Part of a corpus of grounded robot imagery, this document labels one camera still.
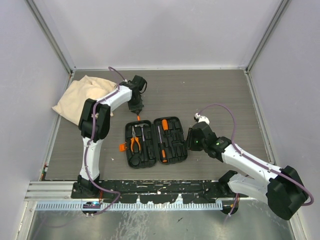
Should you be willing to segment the orange handle black shaft screwdriver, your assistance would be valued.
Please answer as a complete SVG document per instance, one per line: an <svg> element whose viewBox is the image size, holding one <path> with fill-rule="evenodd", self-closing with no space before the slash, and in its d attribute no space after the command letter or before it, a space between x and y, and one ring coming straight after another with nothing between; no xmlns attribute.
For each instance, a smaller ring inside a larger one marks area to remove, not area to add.
<svg viewBox="0 0 320 240"><path fill-rule="evenodd" d="M162 128L163 128L163 131L165 134L168 134L169 132L169 125L168 125L168 121L166 119L163 119L161 121L161 124L162 124Z"/></svg>

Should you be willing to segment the black orange grip screwdriver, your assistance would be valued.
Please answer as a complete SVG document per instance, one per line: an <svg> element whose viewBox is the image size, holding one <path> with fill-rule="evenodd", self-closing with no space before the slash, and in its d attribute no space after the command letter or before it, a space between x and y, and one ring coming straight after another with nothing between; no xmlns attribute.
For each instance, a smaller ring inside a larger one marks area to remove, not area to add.
<svg viewBox="0 0 320 240"><path fill-rule="evenodd" d="M163 163L168 163L167 153L166 153L166 149L165 149L165 145L163 142L163 137L162 137L162 133L161 133L159 125L157 126L157 130L158 130L159 141L160 141L159 147L160 147L160 154L161 154L161 159L162 159L161 161Z"/></svg>

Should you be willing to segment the orange black needle nose pliers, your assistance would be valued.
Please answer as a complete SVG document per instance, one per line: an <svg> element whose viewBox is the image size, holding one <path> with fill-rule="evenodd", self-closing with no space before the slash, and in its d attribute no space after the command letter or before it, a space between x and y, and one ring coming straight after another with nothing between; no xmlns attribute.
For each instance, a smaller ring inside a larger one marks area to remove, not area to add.
<svg viewBox="0 0 320 240"><path fill-rule="evenodd" d="M141 153L142 152L142 147L140 144L139 138L136 136L136 131L135 127L132 126L131 128L131 140L130 140L130 150L133 154Z"/></svg>

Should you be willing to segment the black plastic tool case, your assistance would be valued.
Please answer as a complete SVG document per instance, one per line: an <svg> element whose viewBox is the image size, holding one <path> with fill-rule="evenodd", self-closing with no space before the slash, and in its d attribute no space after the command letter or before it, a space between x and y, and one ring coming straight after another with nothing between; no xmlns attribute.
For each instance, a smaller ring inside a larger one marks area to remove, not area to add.
<svg viewBox="0 0 320 240"><path fill-rule="evenodd" d="M168 134L164 133L162 120L168 122ZM134 127L136 136L139 138L141 153L131 152L132 126L146 123L144 127L145 142L142 140L142 132L139 127ZM158 128L162 134L168 163L162 162L160 139ZM126 154L127 163L133 169L149 168L160 162L163 165L181 163L188 157L186 141L181 121L176 116L156 118L153 121L140 120L129 122L124 129L124 143L119 145L119 151Z"/></svg>

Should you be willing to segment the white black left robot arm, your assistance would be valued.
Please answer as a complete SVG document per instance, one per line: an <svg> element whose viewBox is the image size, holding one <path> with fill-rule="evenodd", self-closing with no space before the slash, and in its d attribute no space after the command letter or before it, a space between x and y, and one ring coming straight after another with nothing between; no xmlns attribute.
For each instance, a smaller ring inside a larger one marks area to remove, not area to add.
<svg viewBox="0 0 320 240"><path fill-rule="evenodd" d="M97 100L85 100L78 124L83 141L82 167L75 186L88 198L95 198L100 193L100 153L110 131L111 112L127 103L130 112L139 115L144 107L142 93L147 85L143 77L135 75L132 80L120 82L114 90Z"/></svg>

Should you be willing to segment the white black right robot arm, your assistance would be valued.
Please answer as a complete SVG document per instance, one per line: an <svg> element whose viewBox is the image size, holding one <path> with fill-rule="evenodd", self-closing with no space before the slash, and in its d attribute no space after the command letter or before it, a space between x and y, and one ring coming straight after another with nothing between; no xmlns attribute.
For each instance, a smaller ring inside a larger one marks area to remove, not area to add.
<svg viewBox="0 0 320 240"><path fill-rule="evenodd" d="M189 128L186 143L190 151L204 151L209 157L245 173L230 170L219 179L219 191L225 197L235 193L257 199L287 221L309 198L293 167L281 168L255 157L229 138L216 136L204 121Z"/></svg>

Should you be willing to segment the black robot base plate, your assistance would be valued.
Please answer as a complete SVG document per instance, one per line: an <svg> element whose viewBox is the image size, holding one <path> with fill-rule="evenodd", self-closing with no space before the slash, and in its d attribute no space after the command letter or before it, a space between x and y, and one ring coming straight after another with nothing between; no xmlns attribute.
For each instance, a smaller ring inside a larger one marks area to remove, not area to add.
<svg viewBox="0 0 320 240"><path fill-rule="evenodd" d="M183 204L215 203L216 199L233 199L236 194L216 180L102 180L98 185L112 191L101 192L98 188L90 190L75 182L72 186L72 199L101 198L105 203L111 203L120 192L119 202L133 204L174 203L182 197Z"/></svg>

